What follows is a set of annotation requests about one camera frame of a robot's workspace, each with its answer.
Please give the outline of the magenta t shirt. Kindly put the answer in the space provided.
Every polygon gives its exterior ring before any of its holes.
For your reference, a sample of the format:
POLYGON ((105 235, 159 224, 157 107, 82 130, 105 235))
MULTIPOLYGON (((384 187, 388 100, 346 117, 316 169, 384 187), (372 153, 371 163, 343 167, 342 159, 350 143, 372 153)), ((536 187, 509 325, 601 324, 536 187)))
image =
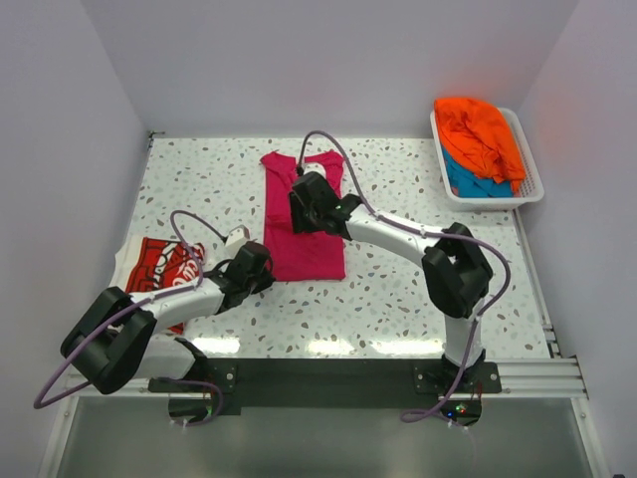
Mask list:
POLYGON ((265 168, 264 244, 280 282, 340 281, 345 278, 344 244, 324 232, 293 232, 288 194, 297 179, 297 161, 273 151, 261 158, 265 168))

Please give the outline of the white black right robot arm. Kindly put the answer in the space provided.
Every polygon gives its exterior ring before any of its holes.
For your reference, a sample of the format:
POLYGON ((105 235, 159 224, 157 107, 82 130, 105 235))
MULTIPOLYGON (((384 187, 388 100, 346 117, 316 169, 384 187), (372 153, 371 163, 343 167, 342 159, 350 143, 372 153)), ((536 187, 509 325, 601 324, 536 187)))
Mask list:
POLYGON ((338 197, 327 180, 308 172, 289 193, 293 230, 324 232, 369 244, 422 268, 430 302, 444 315, 443 377, 457 391, 479 378, 484 359, 478 313, 485 304, 493 270, 469 229, 454 223, 429 232, 423 225, 394 216, 374 216, 354 194, 338 197))

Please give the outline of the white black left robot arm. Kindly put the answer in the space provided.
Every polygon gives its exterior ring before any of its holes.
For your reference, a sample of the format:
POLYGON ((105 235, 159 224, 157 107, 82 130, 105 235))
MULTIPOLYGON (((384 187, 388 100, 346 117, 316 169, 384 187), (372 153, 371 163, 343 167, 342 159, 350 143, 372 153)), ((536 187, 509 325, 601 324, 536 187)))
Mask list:
POLYGON ((226 263, 200 280, 153 293, 103 290, 63 340, 62 356, 102 394, 138 377, 168 376, 184 390, 199 388, 206 378, 204 363, 176 339, 158 347, 152 337, 179 323, 225 313, 275 282, 271 253, 258 242, 245 243, 226 263))

